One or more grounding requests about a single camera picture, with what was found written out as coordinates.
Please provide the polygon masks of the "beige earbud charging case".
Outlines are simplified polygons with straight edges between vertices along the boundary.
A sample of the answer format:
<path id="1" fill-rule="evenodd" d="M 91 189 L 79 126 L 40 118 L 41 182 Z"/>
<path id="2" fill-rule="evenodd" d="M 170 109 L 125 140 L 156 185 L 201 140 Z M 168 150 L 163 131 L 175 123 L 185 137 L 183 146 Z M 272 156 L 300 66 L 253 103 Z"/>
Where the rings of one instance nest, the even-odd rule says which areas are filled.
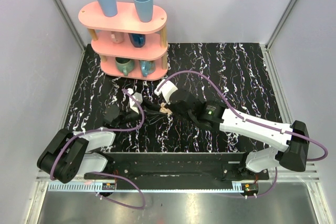
<path id="1" fill-rule="evenodd" d="M 167 114 L 167 115 L 171 115 L 172 111 L 166 107 L 166 103 L 161 103 L 160 105 L 160 110 L 161 113 Z"/>

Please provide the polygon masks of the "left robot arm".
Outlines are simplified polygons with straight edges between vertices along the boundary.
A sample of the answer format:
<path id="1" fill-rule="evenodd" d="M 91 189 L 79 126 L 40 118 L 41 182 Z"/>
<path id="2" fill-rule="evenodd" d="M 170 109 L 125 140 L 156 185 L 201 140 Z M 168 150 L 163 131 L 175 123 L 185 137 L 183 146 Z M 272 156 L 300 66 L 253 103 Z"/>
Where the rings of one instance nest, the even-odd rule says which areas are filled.
<path id="1" fill-rule="evenodd" d="M 64 184 L 70 182 L 76 175 L 95 172 L 103 180 L 113 175 L 112 165 L 102 154 L 95 154 L 96 149 L 113 144 L 117 131 L 114 128 L 140 119 L 144 115 L 168 115 L 165 104 L 154 105 L 146 100 L 140 102 L 141 108 L 133 101 L 131 110 L 121 111 L 117 105 L 106 108 L 103 127 L 90 133 L 75 133 L 68 129 L 59 130 L 37 160 L 37 167 L 49 174 L 53 180 Z"/>

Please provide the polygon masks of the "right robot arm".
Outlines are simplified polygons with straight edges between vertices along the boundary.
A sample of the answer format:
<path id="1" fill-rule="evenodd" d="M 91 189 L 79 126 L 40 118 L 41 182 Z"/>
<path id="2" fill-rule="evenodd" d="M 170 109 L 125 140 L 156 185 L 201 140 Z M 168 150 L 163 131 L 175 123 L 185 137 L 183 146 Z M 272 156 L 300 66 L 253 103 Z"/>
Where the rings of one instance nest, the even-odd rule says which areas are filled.
<path id="1" fill-rule="evenodd" d="M 301 121 L 292 124 L 275 123 L 236 110 L 221 102 L 201 102 L 186 90 L 164 95 L 169 109 L 209 131 L 236 133 L 266 143 L 267 149 L 244 155 L 238 167 L 239 176 L 250 180 L 264 169 L 281 166 L 294 172 L 304 172 L 308 159 L 309 136 Z"/>

